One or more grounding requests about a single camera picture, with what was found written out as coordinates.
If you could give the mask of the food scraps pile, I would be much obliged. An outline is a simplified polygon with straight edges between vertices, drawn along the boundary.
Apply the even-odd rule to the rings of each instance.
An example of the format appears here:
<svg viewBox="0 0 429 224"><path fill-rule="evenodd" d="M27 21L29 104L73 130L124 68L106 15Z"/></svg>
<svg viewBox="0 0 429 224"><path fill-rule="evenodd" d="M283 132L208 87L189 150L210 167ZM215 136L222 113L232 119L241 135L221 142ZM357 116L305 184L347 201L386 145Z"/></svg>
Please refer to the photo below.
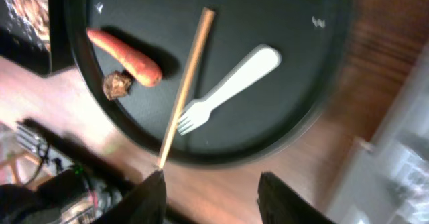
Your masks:
<svg viewBox="0 0 429 224"><path fill-rule="evenodd" d="M25 38L34 41L41 50L50 52L50 19L48 0L1 0L6 15L22 31Z"/></svg>

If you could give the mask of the brown food lump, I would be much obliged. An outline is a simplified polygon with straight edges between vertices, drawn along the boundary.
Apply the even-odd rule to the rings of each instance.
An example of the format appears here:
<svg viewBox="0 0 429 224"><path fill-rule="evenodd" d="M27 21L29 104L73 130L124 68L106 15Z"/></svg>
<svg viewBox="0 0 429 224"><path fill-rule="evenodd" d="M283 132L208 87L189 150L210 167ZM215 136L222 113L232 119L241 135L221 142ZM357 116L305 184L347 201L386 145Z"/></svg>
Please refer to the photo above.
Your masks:
<svg viewBox="0 0 429 224"><path fill-rule="evenodd" d="M133 79L123 72L114 71L103 79L103 92L110 101L129 94Z"/></svg>

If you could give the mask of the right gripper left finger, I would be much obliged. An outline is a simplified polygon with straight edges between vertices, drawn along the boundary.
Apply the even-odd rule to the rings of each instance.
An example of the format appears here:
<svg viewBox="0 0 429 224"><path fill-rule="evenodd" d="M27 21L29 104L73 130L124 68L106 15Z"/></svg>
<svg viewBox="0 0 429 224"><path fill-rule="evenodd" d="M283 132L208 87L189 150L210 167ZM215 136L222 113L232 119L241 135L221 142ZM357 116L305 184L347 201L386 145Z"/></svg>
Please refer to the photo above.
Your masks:
<svg viewBox="0 0 429 224"><path fill-rule="evenodd" d="M164 172L156 170L94 223L160 224L164 221L165 212L166 183Z"/></svg>

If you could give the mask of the white plastic fork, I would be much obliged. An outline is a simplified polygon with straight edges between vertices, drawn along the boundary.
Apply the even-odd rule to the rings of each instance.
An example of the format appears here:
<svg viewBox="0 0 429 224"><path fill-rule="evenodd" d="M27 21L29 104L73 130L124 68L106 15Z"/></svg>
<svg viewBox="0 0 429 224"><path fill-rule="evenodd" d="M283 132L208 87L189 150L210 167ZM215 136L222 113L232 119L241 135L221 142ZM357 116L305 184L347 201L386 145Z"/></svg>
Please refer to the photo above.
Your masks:
<svg viewBox="0 0 429 224"><path fill-rule="evenodd" d="M267 76L281 60L281 54L271 46L254 48L205 96L185 106L178 120L178 133L186 135L205 124L214 109Z"/></svg>

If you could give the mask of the wooden chopstick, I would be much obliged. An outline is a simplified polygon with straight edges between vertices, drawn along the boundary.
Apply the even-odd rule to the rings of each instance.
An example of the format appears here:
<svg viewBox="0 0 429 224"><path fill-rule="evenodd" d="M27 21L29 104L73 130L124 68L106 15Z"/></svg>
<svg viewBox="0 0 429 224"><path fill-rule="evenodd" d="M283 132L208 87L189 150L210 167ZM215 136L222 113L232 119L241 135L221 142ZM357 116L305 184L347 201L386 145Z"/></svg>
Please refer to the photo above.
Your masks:
<svg viewBox="0 0 429 224"><path fill-rule="evenodd" d="M215 12L205 7L202 11L202 15L198 23L198 28L193 39L186 67L182 75L180 87L176 95L175 103L170 115L170 120L168 122L168 126L166 128L166 132L162 141L162 146L158 155L157 166L160 170L164 168L164 165L166 163L168 153L170 151L174 136L176 134L178 120L184 108L184 104L188 96L188 91L192 84L194 74L200 61L200 57L204 51L206 39L210 32L210 28L214 18Z"/></svg>

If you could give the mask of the orange carrot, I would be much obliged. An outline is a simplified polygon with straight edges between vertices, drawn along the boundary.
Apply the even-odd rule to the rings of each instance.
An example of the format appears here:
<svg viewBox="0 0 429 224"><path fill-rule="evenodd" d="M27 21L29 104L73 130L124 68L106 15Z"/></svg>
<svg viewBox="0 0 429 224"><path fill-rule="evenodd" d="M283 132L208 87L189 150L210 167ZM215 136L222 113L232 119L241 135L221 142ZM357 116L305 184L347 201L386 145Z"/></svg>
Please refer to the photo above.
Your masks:
<svg viewBox="0 0 429 224"><path fill-rule="evenodd" d="M103 30L87 28L86 34L94 45L116 59L143 86L154 87L162 80L161 68L142 52Z"/></svg>

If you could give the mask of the grey dishwasher rack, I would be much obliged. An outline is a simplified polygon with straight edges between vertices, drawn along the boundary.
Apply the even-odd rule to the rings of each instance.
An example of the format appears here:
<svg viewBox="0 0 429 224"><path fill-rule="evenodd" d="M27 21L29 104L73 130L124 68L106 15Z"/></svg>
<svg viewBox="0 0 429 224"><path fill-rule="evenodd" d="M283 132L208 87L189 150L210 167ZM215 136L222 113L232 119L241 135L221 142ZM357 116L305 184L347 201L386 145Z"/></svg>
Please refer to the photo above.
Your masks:
<svg viewBox="0 0 429 224"><path fill-rule="evenodd" d="M324 214L334 223L427 223L427 46L375 135L356 144Z"/></svg>

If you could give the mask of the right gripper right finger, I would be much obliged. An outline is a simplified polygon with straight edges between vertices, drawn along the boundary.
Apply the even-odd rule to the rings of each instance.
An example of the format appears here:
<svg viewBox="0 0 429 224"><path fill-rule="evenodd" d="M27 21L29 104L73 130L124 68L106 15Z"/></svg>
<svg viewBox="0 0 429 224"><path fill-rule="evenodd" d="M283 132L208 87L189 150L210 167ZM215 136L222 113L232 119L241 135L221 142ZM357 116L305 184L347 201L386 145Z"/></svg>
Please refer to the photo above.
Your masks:
<svg viewBox="0 0 429 224"><path fill-rule="evenodd" d="M263 224L334 224L273 172L262 172L257 204Z"/></svg>

